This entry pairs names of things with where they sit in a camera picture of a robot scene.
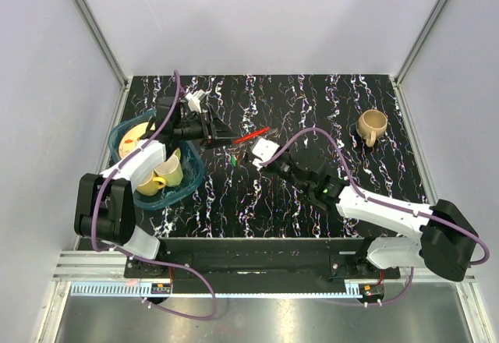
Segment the metal key holder red handle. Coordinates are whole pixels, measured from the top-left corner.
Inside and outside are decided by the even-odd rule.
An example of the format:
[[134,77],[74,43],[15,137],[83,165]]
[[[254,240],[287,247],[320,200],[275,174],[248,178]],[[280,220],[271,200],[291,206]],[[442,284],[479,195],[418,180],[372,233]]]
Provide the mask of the metal key holder red handle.
[[267,134],[270,131],[271,131],[271,128],[267,126],[267,127],[262,128],[262,129],[258,129],[256,131],[248,133],[245,136],[241,136],[238,139],[233,140],[232,143],[233,144],[245,143],[247,141],[250,141],[250,140],[257,138],[258,136],[262,136],[264,134]]

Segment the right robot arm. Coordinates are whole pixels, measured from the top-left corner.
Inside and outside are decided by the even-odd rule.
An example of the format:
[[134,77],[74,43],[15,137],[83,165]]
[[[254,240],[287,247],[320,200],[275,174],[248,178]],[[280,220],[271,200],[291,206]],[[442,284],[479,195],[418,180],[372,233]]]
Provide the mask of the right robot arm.
[[369,240],[353,260],[361,277],[371,278],[389,267],[425,266],[449,281],[464,279],[478,234],[452,202],[409,203],[367,192],[335,177],[327,163],[315,155],[297,159],[289,152],[278,157],[257,156],[266,172],[289,182],[315,208],[399,234],[397,238]]

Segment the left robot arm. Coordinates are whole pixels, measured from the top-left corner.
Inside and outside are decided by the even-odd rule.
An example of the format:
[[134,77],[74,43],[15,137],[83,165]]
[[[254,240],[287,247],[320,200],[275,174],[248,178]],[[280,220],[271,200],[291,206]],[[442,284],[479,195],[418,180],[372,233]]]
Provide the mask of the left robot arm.
[[140,266],[148,275],[162,276],[168,269],[168,258],[159,253],[159,239],[136,225],[136,188],[182,141],[198,140],[202,147],[211,149],[229,146],[237,138],[211,106],[199,99],[161,98],[131,154],[99,174],[86,173],[80,179],[75,233],[90,239],[94,246],[100,241],[140,257]]

